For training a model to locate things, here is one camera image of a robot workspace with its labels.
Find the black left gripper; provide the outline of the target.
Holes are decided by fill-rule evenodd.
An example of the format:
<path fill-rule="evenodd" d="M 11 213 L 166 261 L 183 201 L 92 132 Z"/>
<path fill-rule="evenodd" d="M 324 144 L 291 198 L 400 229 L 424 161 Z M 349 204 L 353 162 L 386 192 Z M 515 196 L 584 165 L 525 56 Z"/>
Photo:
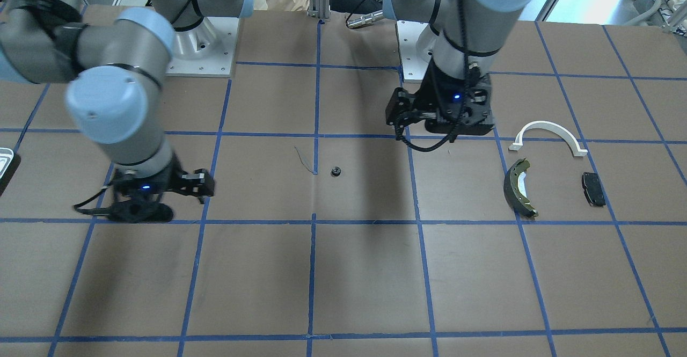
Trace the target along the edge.
<path fill-rule="evenodd" d="M 432 134 L 486 135 L 495 126 L 491 110 L 492 83 L 489 73 L 480 76 L 478 67 L 470 68 L 470 89 L 462 78 L 454 78 L 430 61 L 420 89 L 410 93 L 395 88 L 385 109 L 387 125 L 407 127 L 425 122 Z"/>

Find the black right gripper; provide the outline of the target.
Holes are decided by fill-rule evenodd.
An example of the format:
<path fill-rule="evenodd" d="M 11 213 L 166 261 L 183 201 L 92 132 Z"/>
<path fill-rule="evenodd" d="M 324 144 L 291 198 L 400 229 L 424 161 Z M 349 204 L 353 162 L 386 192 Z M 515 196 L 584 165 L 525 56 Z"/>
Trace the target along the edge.
<path fill-rule="evenodd" d="M 111 181 L 113 203 L 105 217 L 112 222 L 170 222 L 174 211 L 162 202 L 166 192 L 193 196 L 202 205 L 215 194 L 215 179 L 208 169 L 184 171 L 176 154 L 160 172 L 147 178 L 135 178 L 117 169 Z"/>

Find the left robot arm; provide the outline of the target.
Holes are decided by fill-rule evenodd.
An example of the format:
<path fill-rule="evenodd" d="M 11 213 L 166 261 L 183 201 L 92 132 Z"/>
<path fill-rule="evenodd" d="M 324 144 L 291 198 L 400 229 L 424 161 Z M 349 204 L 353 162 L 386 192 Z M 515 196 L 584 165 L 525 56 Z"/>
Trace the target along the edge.
<path fill-rule="evenodd" d="M 493 129 L 491 65 L 530 1 L 383 0 L 388 19 L 428 24 L 436 37 L 419 90 L 397 88 L 386 108 L 397 139 L 418 122 L 432 134 Z"/>

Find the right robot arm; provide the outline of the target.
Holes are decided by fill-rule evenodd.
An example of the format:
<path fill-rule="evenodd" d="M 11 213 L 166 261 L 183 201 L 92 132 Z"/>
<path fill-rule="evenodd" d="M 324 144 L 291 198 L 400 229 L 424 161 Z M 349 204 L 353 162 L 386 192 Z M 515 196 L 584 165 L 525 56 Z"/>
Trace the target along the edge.
<path fill-rule="evenodd" d="M 2 79 L 66 83 L 65 105 L 76 127 L 114 166 L 101 193 L 112 203 L 73 209 L 111 222 L 170 222 L 167 192 L 214 195 L 209 170 L 184 171 L 157 117 L 177 34 L 209 17 L 243 18 L 254 0 L 151 0 L 153 8 L 122 11 L 111 25 L 83 21 L 79 0 L 8 0 L 2 23 Z"/>

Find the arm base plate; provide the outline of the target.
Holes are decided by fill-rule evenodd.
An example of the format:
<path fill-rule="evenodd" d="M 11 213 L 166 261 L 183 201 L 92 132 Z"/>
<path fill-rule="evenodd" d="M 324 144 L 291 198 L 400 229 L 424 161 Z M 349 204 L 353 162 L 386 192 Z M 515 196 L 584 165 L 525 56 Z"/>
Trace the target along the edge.
<path fill-rule="evenodd" d="M 176 32 L 167 75 L 230 78 L 240 19 L 206 17 L 193 29 Z"/>
<path fill-rule="evenodd" d="M 433 56 L 438 35 L 427 23 L 398 21 L 397 37 L 403 80 L 421 83 Z"/>

